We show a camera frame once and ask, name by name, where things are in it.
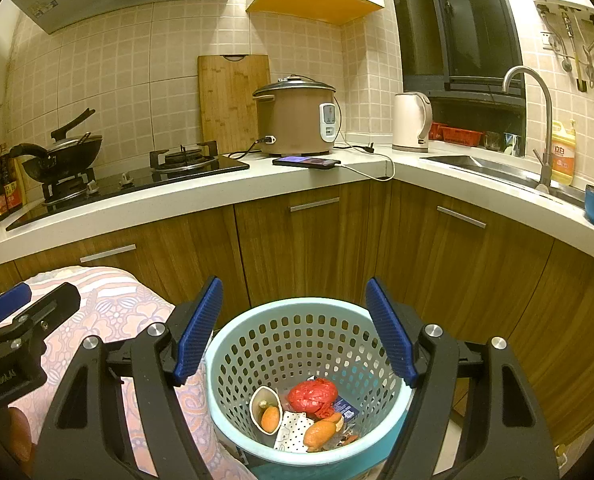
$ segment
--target sink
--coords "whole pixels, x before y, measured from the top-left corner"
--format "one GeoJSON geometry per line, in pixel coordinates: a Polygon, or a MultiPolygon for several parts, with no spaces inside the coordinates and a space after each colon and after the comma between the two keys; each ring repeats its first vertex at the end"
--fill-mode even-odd
{"type": "MultiPolygon", "coordinates": [[[[513,184],[514,186],[526,187],[532,190],[535,190],[539,184],[538,173],[522,170],[521,168],[516,168],[508,164],[484,160],[483,158],[477,158],[475,156],[439,155],[424,156],[424,159],[432,160],[433,162],[440,162],[441,164],[446,164],[447,166],[452,166],[453,168],[472,171],[472,173],[478,173],[487,176],[488,178],[493,178],[494,180],[501,180],[506,184],[513,184]]],[[[539,193],[543,196],[548,196],[545,193],[539,193]]],[[[576,187],[564,186],[563,184],[553,180],[550,189],[550,196],[554,196],[581,209],[584,208],[584,199],[586,194],[576,187]]]]}

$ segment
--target white countertop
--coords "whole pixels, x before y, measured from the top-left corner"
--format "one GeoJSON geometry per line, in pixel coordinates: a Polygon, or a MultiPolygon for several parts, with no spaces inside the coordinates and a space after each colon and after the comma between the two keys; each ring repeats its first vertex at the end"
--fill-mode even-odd
{"type": "MultiPolygon", "coordinates": [[[[594,257],[594,226],[586,220],[582,209],[532,190],[424,160],[423,157],[448,155],[449,152],[467,153],[506,164],[514,163],[539,173],[536,163],[477,148],[446,146],[443,142],[431,142],[430,153],[423,154],[396,152],[389,146],[379,146],[376,150],[392,157],[397,180],[494,211],[545,232],[594,257]]],[[[384,158],[355,150],[334,150],[328,158],[336,158],[343,164],[374,176],[383,176],[386,166],[388,171],[391,170],[390,163],[384,158]]],[[[364,179],[346,168],[321,171],[273,166],[270,158],[261,155],[249,155],[244,160],[250,165],[249,170],[127,193],[73,208],[7,232],[6,226],[27,208],[35,205],[29,204],[0,223],[0,264],[134,225],[364,179]]]]}

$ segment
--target cabinet handle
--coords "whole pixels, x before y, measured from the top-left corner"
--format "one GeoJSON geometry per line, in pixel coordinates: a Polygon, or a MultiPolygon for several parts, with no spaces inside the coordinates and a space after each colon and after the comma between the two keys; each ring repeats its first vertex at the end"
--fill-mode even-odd
{"type": "Polygon", "coordinates": [[[318,200],[317,202],[311,202],[309,204],[294,205],[291,207],[291,213],[294,213],[295,211],[301,211],[302,209],[310,209],[311,207],[318,207],[320,205],[334,204],[335,202],[339,202],[339,197],[328,198],[326,200],[318,200]]]}
{"type": "Polygon", "coordinates": [[[440,213],[446,213],[446,215],[454,216],[459,220],[463,220],[464,222],[468,222],[469,224],[476,225],[477,227],[481,227],[482,229],[486,228],[486,224],[484,222],[480,222],[479,220],[475,220],[474,218],[470,218],[469,216],[462,215],[461,213],[457,213],[456,211],[452,211],[451,209],[446,209],[445,207],[441,207],[440,205],[437,206],[437,211],[440,213]]]}
{"type": "Polygon", "coordinates": [[[137,246],[135,244],[126,245],[125,247],[118,247],[117,249],[111,249],[109,251],[104,251],[103,253],[91,254],[90,256],[82,256],[80,258],[80,262],[85,264],[86,262],[92,262],[93,260],[100,260],[101,258],[106,258],[107,256],[115,256],[115,254],[127,253],[129,251],[135,251],[137,246]]]}
{"type": "Polygon", "coordinates": [[[274,95],[257,95],[253,97],[253,101],[274,101],[274,95]]]}

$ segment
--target chrome faucet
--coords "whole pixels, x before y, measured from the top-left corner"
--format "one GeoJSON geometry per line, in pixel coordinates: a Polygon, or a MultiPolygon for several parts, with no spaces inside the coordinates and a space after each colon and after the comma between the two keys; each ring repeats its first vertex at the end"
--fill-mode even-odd
{"type": "Polygon", "coordinates": [[[544,147],[543,155],[539,156],[537,150],[533,150],[537,156],[539,163],[541,164],[541,177],[539,183],[550,189],[550,181],[552,179],[552,98],[550,97],[550,90],[546,82],[541,76],[535,72],[535,70],[528,68],[527,66],[519,65],[512,67],[504,77],[502,84],[502,90],[504,93],[508,93],[510,89],[510,80],[519,73],[525,73],[533,76],[546,97],[546,145],[544,147]]]}

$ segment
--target frying pan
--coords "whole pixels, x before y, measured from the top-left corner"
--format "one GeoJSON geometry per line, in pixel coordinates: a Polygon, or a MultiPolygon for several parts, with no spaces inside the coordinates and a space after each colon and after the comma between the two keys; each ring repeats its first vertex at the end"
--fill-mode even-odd
{"type": "Polygon", "coordinates": [[[75,138],[66,138],[66,132],[84,122],[95,113],[87,108],[84,113],[70,123],[51,133],[55,144],[48,149],[38,144],[22,143],[10,150],[10,156],[33,155],[22,166],[30,178],[42,184],[52,184],[58,180],[77,175],[86,170],[100,152],[101,136],[90,133],[75,138]]]}

